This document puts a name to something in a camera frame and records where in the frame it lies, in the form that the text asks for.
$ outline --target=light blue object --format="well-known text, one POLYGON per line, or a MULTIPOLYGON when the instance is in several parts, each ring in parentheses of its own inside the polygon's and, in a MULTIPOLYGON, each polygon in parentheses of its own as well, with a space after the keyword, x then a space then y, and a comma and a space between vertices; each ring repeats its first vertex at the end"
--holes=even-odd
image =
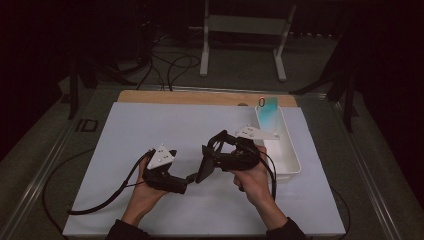
POLYGON ((278 98, 260 98, 258 104, 258 121, 261 129, 274 132, 277 128, 276 114, 278 113, 278 98))

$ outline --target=white tray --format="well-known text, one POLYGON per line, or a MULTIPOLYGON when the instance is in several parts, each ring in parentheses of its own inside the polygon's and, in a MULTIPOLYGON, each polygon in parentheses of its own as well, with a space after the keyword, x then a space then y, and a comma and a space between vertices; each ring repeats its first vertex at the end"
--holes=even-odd
MULTIPOLYGON (((261 130, 278 134, 280 138, 279 140, 263 140, 263 142, 268 156, 275 164, 277 181, 287 181, 300 172, 301 166, 287 130, 283 112, 280 107, 276 111, 260 111, 256 107, 256 116, 261 130)), ((274 170, 269 159, 268 164, 271 170, 274 170)))

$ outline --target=metal stand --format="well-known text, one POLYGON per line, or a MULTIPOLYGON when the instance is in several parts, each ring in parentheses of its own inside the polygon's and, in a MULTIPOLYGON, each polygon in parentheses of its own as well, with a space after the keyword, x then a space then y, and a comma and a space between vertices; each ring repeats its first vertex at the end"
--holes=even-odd
POLYGON ((349 24, 337 47, 329 59, 320 79, 301 89, 290 91, 290 94, 302 95, 326 83, 333 82, 327 93, 327 99, 332 102, 339 101, 345 93, 343 120, 346 128, 352 132, 351 117, 353 112, 353 97, 355 90, 355 73, 361 67, 361 61, 369 54, 370 43, 365 40, 358 41, 358 36, 363 36, 358 28, 357 21, 349 24))
POLYGON ((112 78, 115 82, 120 83, 126 86, 135 86, 136 83, 130 82, 119 73, 115 73, 110 70, 106 66, 98 63, 94 58, 75 51, 71 56, 70 61, 70 69, 69 69, 69 117, 68 119, 72 119, 75 116, 75 113, 78 110, 78 77, 81 77, 84 86, 87 88, 96 88, 97 80, 95 78, 95 74, 93 69, 97 72, 103 73, 110 78, 112 78))
POLYGON ((292 5, 287 19, 210 15, 209 0, 205 0, 204 39, 200 63, 200 76, 206 77, 208 74, 210 31, 255 33, 281 36, 280 45, 274 50, 273 55, 277 68, 278 80, 285 81, 287 77, 284 71, 283 61, 281 60, 281 54, 290 31, 295 11, 296 5, 292 5))

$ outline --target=person's right hand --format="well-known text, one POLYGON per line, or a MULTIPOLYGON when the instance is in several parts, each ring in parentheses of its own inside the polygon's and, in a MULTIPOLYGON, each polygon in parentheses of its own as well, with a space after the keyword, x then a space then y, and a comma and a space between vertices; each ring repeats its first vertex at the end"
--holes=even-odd
MULTIPOLYGON (((260 152, 266 153, 265 147, 256 147, 260 152)), ((265 154, 261 154, 261 157, 266 159, 265 154)), ((256 207, 268 230, 280 228, 287 223, 287 217, 275 204, 269 191, 267 170, 262 162, 250 170, 230 172, 234 174, 234 184, 243 187, 247 199, 256 207)))
MULTIPOLYGON (((256 146, 260 152, 266 153, 266 148, 256 146)), ((246 192, 247 199, 255 206, 260 205, 264 201, 272 200, 268 186, 268 175, 265 166, 258 163, 254 168, 246 171, 230 171, 234 174, 234 184, 243 187, 246 192)))

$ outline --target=white surface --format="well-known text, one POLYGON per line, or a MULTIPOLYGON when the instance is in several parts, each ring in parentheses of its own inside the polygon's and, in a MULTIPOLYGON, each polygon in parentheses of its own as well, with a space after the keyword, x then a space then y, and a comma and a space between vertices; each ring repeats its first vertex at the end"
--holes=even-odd
MULTIPOLYGON (((283 113, 303 169, 290 182, 278 185, 277 204, 306 234, 343 234, 302 111, 283 108, 283 113)), ((170 173, 186 177, 200 166, 202 144, 224 129, 234 133, 247 124, 258 127, 253 107, 115 103, 73 209, 83 210, 106 200, 149 148, 163 143, 168 149, 176 149, 170 173)), ((124 190, 97 213, 70 216, 63 233, 107 234, 115 219, 122 216, 131 192, 124 190)), ((255 208, 233 184, 232 174, 219 169, 202 183, 189 185, 184 195, 166 195, 140 227, 151 235, 179 237, 263 235, 266 231, 255 208)))

